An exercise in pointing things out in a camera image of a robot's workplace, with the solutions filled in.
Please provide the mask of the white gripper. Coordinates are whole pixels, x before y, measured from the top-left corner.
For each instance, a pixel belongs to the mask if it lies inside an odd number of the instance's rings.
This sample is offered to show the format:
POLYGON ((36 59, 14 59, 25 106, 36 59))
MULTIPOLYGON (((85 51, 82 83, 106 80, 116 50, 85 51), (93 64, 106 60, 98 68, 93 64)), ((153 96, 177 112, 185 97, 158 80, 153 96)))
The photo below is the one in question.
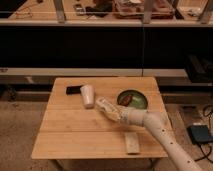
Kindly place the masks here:
POLYGON ((128 124, 129 123, 129 115, 131 112, 131 108, 123 108, 120 110, 120 113, 112 113, 112 112, 106 112, 105 116, 115 122, 120 122, 122 124, 128 124))

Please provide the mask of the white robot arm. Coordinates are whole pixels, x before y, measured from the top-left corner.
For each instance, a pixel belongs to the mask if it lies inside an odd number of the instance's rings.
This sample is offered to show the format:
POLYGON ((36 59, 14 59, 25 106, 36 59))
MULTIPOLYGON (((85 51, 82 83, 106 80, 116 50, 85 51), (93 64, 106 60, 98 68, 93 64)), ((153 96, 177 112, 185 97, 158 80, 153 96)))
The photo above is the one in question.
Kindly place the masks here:
POLYGON ((176 142, 165 128, 165 122, 158 113, 125 108, 104 108, 105 116, 115 122, 126 125, 145 127, 161 144, 171 161, 179 171, 203 171, 191 156, 176 142))

